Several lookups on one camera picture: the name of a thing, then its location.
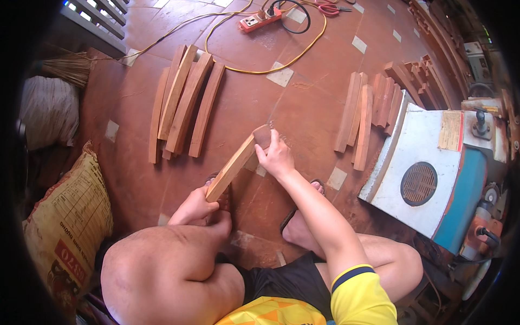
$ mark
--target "round vent grille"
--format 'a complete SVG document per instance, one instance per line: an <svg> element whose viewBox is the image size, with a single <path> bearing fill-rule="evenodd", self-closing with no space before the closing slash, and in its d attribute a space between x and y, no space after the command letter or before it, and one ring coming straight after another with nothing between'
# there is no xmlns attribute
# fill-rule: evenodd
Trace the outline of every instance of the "round vent grille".
<svg viewBox="0 0 520 325"><path fill-rule="evenodd" d="M409 205L426 203L437 187L437 173L427 162L418 162L406 171L401 180L401 196Z"/></svg>

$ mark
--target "black shorts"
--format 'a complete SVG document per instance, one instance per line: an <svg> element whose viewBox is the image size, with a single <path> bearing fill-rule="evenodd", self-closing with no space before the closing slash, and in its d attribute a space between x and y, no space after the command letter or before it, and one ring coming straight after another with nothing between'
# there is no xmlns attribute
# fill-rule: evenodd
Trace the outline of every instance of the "black shorts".
<svg viewBox="0 0 520 325"><path fill-rule="evenodd" d="M219 254L217 263L230 263ZM324 263L314 252L278 268L254 267L250 270L235 265L244 278L243 304L259 297L292 298L306 302L320 311L325 320L332 320L330 292L314 263Z"/></svg>

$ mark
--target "scissors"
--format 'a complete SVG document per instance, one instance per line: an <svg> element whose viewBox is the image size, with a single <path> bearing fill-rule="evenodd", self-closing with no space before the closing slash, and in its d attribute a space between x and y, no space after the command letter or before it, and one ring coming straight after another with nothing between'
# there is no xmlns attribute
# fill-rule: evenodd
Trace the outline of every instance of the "scissors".
<svg viewBox="0 0 520 325"><path fill-rule="evenodd" d="M314 3L316 4L316 6L318 6L318 10L325 16L332 17L339 15L340 11L352 11L352 9L347 7L339 7L330 0L323 1L325 2L319 2L319 0L314 0Z"/></svg>

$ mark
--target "yellow shirt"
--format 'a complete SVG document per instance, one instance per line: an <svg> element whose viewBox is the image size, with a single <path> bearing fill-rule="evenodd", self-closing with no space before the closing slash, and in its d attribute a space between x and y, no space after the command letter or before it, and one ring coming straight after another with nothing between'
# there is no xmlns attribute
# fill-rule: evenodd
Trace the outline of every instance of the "yellow shirt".
<svg viewBox="0 0 520 325"><path fill-rule="evenodd" d="M332 317L336 325L397 324L397 312L370 265L356 265L332 282ZM216 325L325 325L325 317L296 299L260 297L232 311Z"/></svg>

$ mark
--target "person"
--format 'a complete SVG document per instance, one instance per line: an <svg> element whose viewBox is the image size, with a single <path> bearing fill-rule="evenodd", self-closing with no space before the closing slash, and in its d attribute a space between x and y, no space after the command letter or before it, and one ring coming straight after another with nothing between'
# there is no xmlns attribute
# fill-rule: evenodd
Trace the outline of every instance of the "person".
<svg viewBox="0 0 520 325"><path fill-rule="evenodd" d="M103 299L126 324L396 324L393 302L423 276L412 247L355 233L324 197L320 181L295 169L290 149L271 130L260 165L284 187L297 211L282 236L309 252L279 268L246 270L219 248L231 232L229 192L207 202L194 190L166 226L142 229L108 249Z"/></svg>

